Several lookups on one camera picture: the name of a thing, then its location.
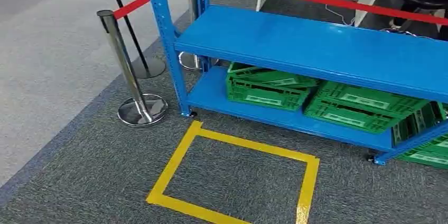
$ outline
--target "red rope barrier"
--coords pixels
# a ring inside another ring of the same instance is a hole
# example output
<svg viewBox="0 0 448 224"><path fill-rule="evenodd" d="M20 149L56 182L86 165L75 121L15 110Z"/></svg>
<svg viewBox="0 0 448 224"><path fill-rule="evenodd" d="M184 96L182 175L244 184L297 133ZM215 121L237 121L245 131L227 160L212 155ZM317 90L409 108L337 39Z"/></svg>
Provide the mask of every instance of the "red rope barrier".
<svg viewBox="0 0 448 224"><path fill-rule="evenodd" d="M118 20L123 18L125 15L128 15L130 12L136 10L137 8L143 6L148 3L150 0L134 0L131 3L125 5L122 8L119 8L114 11L114 16Z"/></svg>
<svg viewBox="0 0 448 224"><path fill-rule="evenodd" d="M369 13L374 14L382 14L392 17L400 17L400 18L407 18L414 21L421 21L421 22L429 22L429 23L436 23L441 25L448 25L448 19L441 18L441 17L435 17L432 15L426 15L426 14L417 14L417 13L410 13L405 12L401 10L391 9L391 8L385 8L381 6L371 6L371 5L365 5L365 4L359 4L353 1L347 1L347 0L304 0L304 1L312 1L320 4L327 4L332 6L338 6L338 7L346 7L349 9L354 10L362 10Z"/></svg>

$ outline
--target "stacked crates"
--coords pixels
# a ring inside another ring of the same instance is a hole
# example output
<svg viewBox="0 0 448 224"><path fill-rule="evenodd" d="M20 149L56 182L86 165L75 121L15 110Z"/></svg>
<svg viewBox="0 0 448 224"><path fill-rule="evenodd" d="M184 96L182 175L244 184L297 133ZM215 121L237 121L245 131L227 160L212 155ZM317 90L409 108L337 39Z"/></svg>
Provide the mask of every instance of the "stacked crates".
<svg viewBox="0 0 448 224"><path fill-rule="evenodd" d="M232 62L227 71L227 98L272 108L297 110L317 86L314 78Z"/></svg>
<svg viewBox="0 0 448 224"><path fill-rule="evenodd" d="M442 105L432 101L394 126L394 144L398 145L445 119L446 113ZM448 134L416 147L396 159L448 169Z"/></svg>
<svg viewBox="0 0 448 224"><path fill-rule="evenodd" d="M371 133L382 133L428 102L326 81L307 106L305 115Z"/></svg>

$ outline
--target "caster wheel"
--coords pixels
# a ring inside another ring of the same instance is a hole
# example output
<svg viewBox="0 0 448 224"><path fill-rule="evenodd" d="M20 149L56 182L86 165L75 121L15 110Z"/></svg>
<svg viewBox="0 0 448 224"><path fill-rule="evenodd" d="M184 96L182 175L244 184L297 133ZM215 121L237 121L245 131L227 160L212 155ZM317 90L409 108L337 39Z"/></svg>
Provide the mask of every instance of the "caster wheel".
<svg viewBox="0 0 448 224"><path fill-rule="evenodd" d="M192 111L189 117L196 117L198 113L196 111Z"/></svg>
<svg viewBox="0 0 448 224"><path fill-rule="evenodd" d="M373 155L367 155L367 156L366 156L366 160L367 160L368 162L374 162L374 160L375 160L375 156L373 156Z"/></svg>

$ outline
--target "shelf top tier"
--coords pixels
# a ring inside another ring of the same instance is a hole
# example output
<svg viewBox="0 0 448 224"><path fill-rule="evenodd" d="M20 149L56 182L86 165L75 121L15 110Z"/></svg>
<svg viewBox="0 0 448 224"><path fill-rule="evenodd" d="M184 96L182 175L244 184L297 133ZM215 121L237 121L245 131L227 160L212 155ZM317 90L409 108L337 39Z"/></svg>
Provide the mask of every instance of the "shelf top tier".
<svg viewBox="0 0 448 224"><path fill-rule="evenodd" d="M179 51L448 102L448 42L210 6Z"/></svg>

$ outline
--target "yellow floor tape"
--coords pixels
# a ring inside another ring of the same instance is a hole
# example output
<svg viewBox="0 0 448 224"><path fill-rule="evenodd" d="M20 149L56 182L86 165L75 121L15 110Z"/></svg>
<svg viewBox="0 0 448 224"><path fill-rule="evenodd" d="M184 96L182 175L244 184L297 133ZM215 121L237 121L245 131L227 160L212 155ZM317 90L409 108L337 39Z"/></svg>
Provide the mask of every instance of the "yellow floor tape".
<svg viewBox="0 0 448 224"><path fill-rule="evenodd" d="M297 203L297 213L296 213L296 223L306 224L308 221L308 215L310 213L311 200L313 198L314 185L316 183L316 177L318 175L319 159L313 155L303 154L296 151L284 149L281 147L270 146L267 144L249 141L247 139L233 137L230 135L213 132L211 130L202 129L202 122L193 121L190 128L187 130L186 134L183 136L179 146L171 156L170 161L166 165L162 174L155 183L153 189L146 198L146 202L150 204L157 204L172 210L188 214L190 216L197 217L206 221L210 221L218 224L240 224L249 222L224 215L212 210L208 210L203 207L199 207L179 199L168 197L163 195L168 183L173 177L176 169L179 167L182 158L190 147L196 136L202 136L209 139L214 139L217 141L246 147L261 152L275 154L286 158L291 158L297 161L306 162L305 175L302 182L302 187L300 190L300 195L298 197Z"/></svg>

